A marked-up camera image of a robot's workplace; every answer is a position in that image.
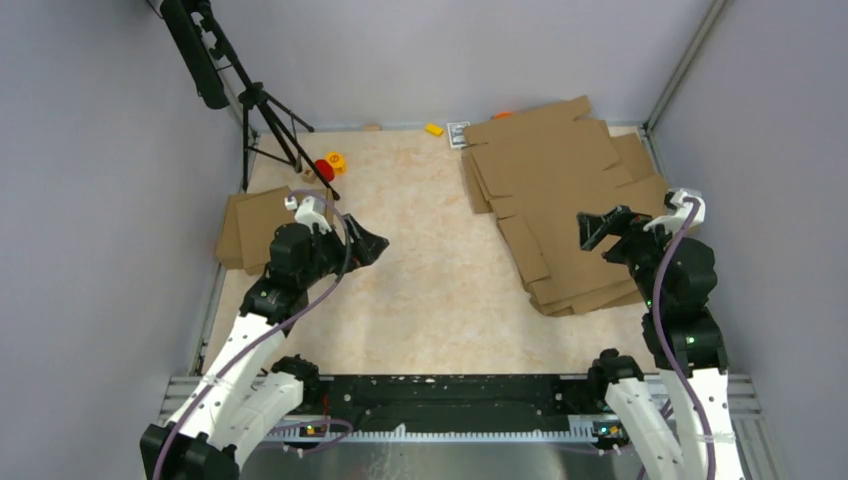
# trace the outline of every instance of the red ball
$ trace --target red ball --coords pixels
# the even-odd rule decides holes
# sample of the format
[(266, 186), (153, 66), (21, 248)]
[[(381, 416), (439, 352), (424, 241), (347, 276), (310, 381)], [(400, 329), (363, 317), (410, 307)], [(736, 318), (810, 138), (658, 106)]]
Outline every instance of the red ball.
[(323, 158), (315, 161), (315, 168), (321, 172), (321, 175), (327, 179), (328, 182), (332, 182), (334, 178), (336, 178), (336, 172), (333, 171), (333, 167), (327, 163)]

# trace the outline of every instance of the wall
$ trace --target wall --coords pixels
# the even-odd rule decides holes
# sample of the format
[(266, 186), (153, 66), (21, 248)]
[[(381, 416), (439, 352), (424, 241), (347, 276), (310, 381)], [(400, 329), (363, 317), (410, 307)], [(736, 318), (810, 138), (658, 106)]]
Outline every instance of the wall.
[(132, 2), (3, 2), (0, 477), (138, 478), (195, 347), (239, 133)]
[(583, 94), (602, 118), (641, 123), (709, 4), (242, 0), (214, 8), (254, 80), (331, 129), (478, 121)]
[(735, 2), (657, 131), (701, 189), (711, 308), (791, 478), (844, 478), (848, 420), (848, 4)]

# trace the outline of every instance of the black tripod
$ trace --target black tripod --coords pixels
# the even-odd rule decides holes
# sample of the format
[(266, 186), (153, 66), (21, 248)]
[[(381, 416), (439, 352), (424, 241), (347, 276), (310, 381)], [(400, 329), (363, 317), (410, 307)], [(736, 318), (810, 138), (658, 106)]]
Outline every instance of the black tripod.
[[(239, 80), (244, 84), (244, 92), (238, 96), (239, 101), (242, 104), (242, 188), (247, 191), (247, 158), (250, 151), (254, 151), (265, 155), (267, 157), (273, 158), (274, 160), (278, 160), (287, 165), (291, 165), (294, 167), (294, 171), (300, 173), (303, 171), (303, 165), (300, 163), (300, 159), (306, 160), (306, 164), (309, 165), (309, 168), (315, 172), (315, 176), (321, 180), (321, 183), (324, 184), (325, 187), (330, 189), (333, 194), (334, 200), (339, 200), (341, 197), (336, 190), (330, 186), (330, 182), (324, 178), (324, 175), (315, 168), (315, 164), (312, 162), (312, 159), (309, 158), (309, 155), (300, 146), (297, 138), (292, 134), (280, 117), (274, 112), (271, 108), (271, 105), (268, 105), (268, 102), (271, 102), (286, 113), (291, 119), (292, 122), (292, 130), (294, 130), (294, 121), (303, 125), (309, 132), (314, 132), (315, 129), (304, 122), (302, 118), (298, 117), (291, 110), (286, 108), (285, 105), (280, 103), (276, 98), (271, 96), (268, 92), (265, 91), (261, 82), (253, 82), (250, 77), (247, 75), (247, 71), (245, 71), (244, 67), (241, 65), (241, 62), (238, 59), (238, 55), (236, 55), (235, 50), (233, 49), (230, 42), (227, 40), (227, 37), (224, 35), (224, 32), (221, 30), (220, 25), (215, 20), (215, 17), (212, 16), (212, 10), (209, 8), (208, 2), (199, 2), (199, 11), (203, 15), (203, 20), (200, 21), (200, 26), (215, 35), (217, 40), (215, 44), (215, 48), (210, 49), (210, 54), (217, 60), (221, 58), (227, 57), (230, 61), (230, 65), (224, 68), (232, 67), (235, 70), (236, 75), (238, 75)], [(265, 123), (268, 124), (268, 128), (271, 129), (271, 133), (274, 135), (274, 138), (277, 139), (277, 142), (283, 148), (283, 152), (286, 154), (286, 158), (278, 157), (276, 155), (271, 155), (267, 152), (263, 152), (256, 147), (251, 147), (249, 145), (249, 132), (250, 132), (250, 122), (249, 115), (250, 111), (256, 107), (259, 109), (259, 113), (262, 114), (262, 118), (265, 119)], [(292, 152), (291, 148), (289, 148), (288, 143), (294, 146), (295, 150), (297, 150), (298, 156), (296, 157)]]

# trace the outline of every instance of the yellow block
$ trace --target yellow block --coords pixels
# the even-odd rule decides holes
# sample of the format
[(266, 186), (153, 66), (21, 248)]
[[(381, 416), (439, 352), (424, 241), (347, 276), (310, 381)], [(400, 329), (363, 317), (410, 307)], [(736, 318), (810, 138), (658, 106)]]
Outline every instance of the yellow block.
[(344, 157), (339, 152), (330, 152), (326, 157), (327, 163), (333, 167), (333, 172), (336, 175), (341, 175), (347, 171), (347, 164), (344, 161)]
[(433, 125), (432, 123), (428, 123), (427, 126), (424, 127), (424, 130), (427, 130), (428, 132), (432, 133), (433, 135), (435, 135), (437, 137), (441, 137), (442, 132), (445, 131), (444, 128), (442, 128), (438, 125)]

